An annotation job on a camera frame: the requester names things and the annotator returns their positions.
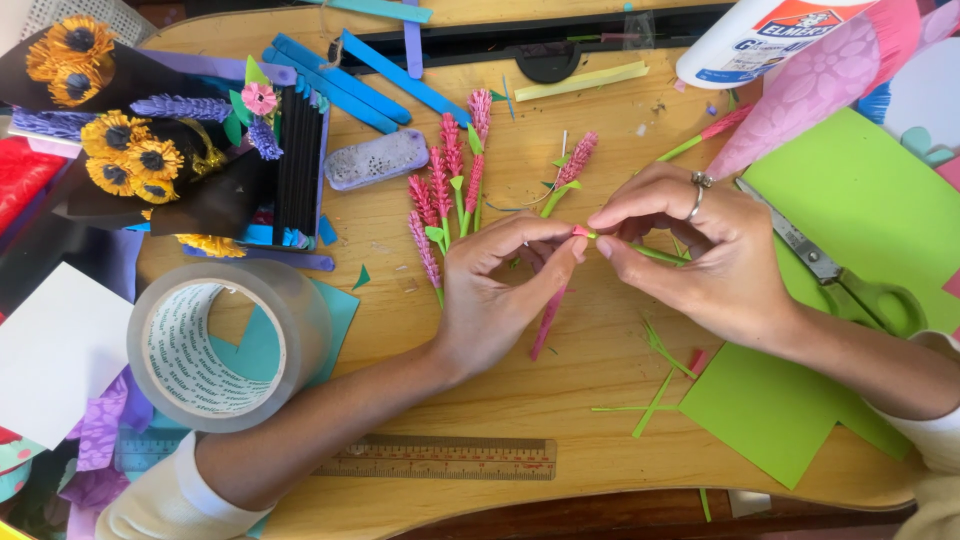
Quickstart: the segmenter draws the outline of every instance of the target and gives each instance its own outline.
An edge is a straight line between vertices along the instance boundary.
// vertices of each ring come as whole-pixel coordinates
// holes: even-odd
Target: scissors
[[[904,339],[926,329],[924,309],[913,293],[899,285],[864,282],[851,269],[843,268],[834,262],[747,181],[742,178],[736,178],[735,181],[740,189],[770,209],[774,231],[816,276],[820,282],[820,291],[827,298],[830,313]],[[885,295],[896,299],[906,314],[906,324],[902,328],[891,320],[881,306],[880,298]]]

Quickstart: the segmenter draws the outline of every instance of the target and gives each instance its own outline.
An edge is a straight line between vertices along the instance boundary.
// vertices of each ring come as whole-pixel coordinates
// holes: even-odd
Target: scissor handle
[[[836,282],[824,285],[821,290],[830,304],[830,312],[842,319],[904,339],[926,330],[926,316],[920,302],[899,285],[864,282],[844,268]],[[880,297],[888,294],[900,302],[906,313],[906,324],[902,328],[898,328],[880,305]]]

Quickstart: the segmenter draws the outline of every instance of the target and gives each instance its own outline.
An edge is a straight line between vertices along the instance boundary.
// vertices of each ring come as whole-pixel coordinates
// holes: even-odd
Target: yellow paper sunflower
[[[57,75],[47,87],[54,103],[76,107],[97,95],[104,85],[100,73],[89,65],[61,64]]]
[[[80,129],[80,141],[88,156],[120,160],[131,144],[151,138],[148,122],[110,110]]]
[[[121,197],[133,196],[133,174],[113,160],[90,158],[86,161],[86,172],[107,193]]]
[[[54,23],[45,38],[50,56],[75,65],[99,65],[113,50],[116,37],[107,28],[107,23],[97,22],[89,15],[74,15]]]
[[[233,238],[210,236],[209,234],[174,234],[174,236],[181,244],[202,249],[211,257],[239,258],[247,254]]]
[[[53,83],[59,68],[60,64],[50,57],[50,49],[47,48],[45,39],[30,46],[30,53],[27,54],[27,75],[31,79],[41,83]]]
[[[174,191],[174,183],[169,180],[144,180],[134,176],[132,184],[133,194],[148,203],[162,205],[180,198]]]
[[[172,140],[146,139],[131,143],[123,161],[134,176],[144,182],[171,181],[183,167],[183,156]]]

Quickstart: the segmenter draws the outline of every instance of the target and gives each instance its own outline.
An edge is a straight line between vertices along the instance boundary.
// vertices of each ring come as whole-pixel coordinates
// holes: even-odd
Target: left hand
[[[491,368],[566,287],[587,248],[587,239],[572,231],[572,224],[524,210],[453,242],[445,260],[444,315],[431,348],[455,379]],[[534,265],[530,281],[511,287],[489,277],[517,256]]]

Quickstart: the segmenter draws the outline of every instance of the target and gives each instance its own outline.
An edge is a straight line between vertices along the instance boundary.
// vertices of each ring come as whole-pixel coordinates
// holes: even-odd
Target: elmer's glue bottle
[[[677,61],[688,85],[743,86],[871,7],[876,0],[739,0]]]

